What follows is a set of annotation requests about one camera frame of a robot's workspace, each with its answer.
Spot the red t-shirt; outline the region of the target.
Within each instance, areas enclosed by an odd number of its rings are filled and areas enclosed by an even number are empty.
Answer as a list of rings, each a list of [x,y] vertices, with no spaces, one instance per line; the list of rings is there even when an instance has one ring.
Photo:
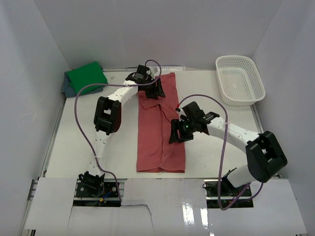
[[[186,153],[184,143],[169,143],[171,120],[178,119],[179,104],[174,72],[161,76],[165,98],[148,99],[138,92],[137,172],[184,173]]]

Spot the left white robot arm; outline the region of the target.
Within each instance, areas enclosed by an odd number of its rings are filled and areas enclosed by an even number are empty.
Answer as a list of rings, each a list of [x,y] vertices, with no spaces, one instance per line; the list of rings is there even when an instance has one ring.
[[[110,87],[117,87],[118,89],[109,96],[101,96],[97,100],[94,113],[95,145],[92,145],[79,123],[77,115],[78,97],[75,97],[75,121],[93,153],[87,171],[84,174],[80,174],[79,179],[84,188],[92,196],[99,197],[105,193],[104,177],[106,173],[113,176],[116,189],[119,189],[115,175],[110,171],[104,170],[100,166],[99,161],[105,156],[114,133],[116,133],[121,126],[122,107],[129,99],[140,91],[143,91],[145,96],[149,99],[165,98],[160,79],[161,72],[162,69],[160,67],[158,76],[155,76],[153,69],[146,65],[139,65],[135,72],[132,72],[125,78],[123,84],[109,85]]]

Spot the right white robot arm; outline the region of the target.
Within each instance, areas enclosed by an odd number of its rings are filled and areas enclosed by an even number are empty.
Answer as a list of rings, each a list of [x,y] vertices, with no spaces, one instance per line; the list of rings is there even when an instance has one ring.
[[[182,110],[184,114],[171,121],[170,144],[193,140],[193,134],[200,132],[220,138],[246,155],[246,165],[236,167],[222,177],[226,195],[234,196],[241,186],[253,181],[266,183],[287,165],[287,158],[274,133],[257,133],[229,124],[217,113],[204,113],[196,102],[187,104]]]

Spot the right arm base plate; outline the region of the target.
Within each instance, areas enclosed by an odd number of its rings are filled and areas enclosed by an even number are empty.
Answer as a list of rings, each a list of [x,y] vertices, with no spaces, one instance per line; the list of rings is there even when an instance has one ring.
[[[238,188],[230,188],[225,183],[221,184],[220,199],[222,207],[227,207],[244,189],[245,185]],[[206,202],[208,209],[219,209],[218,199],[218,181],[206,181],[202,185],[202,188],[206,191]],[[253,208],[253,200],[250,198],[253,196],[250,187],[247,187],[240,198],[231,206],[231,208]]]

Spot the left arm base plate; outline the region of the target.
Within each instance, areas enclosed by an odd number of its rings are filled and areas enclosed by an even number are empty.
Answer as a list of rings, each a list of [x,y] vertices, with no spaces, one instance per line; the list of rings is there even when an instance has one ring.
[[[101,183],[98,190],[93,192],[81,181],[77,181],[74,207],[120,207],[118,188],[114,181]]]

